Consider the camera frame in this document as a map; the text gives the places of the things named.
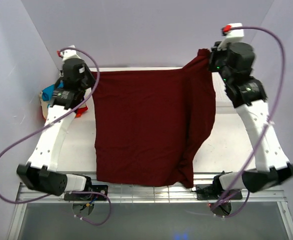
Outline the dark red t shirt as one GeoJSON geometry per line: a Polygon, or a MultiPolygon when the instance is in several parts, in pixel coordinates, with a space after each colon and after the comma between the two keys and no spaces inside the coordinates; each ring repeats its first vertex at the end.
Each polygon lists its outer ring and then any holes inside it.
{"type": "Polygon", "coordinates": [[[100,74],[92,96],[99,181],[193,187],[193,160],[216,116],[209,56],[200,49],[179,69],[100,74]]]}

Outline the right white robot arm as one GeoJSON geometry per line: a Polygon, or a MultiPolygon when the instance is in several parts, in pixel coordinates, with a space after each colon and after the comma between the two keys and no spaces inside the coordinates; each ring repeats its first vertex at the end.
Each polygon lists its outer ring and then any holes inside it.
{"type": "Polygon", "coordinates": [[[209,70],[222,78],[225,93],[244,124],[255,159],[254,169],[222,172],[214,177],[212,192],[219,199],[231,190],[256,193],[293,178],[293,164],[283,152],[270,121],[264,86],[251,76],[254,60],[254,50],[247,43],[217,41],[211,48],[209,70]]]}

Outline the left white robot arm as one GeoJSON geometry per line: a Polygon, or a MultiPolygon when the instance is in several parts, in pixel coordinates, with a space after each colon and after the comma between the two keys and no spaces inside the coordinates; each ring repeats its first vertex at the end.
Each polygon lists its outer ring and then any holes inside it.
{"type": "Polygon", "coordinates": [[[68,128],[76,117],[71,111],[84,100],[86,90],[95,83],[95,78],[85,61],[72,56],[63,61],[63,86],[55,88],[47,110],[45,126],[38,143],[25,165],[20,164],[16,173],[30,189],[60,196],[75,191],[82,200],[92,196],[89,179],[77,174],[58,173],[58,160],[68,128]]]}

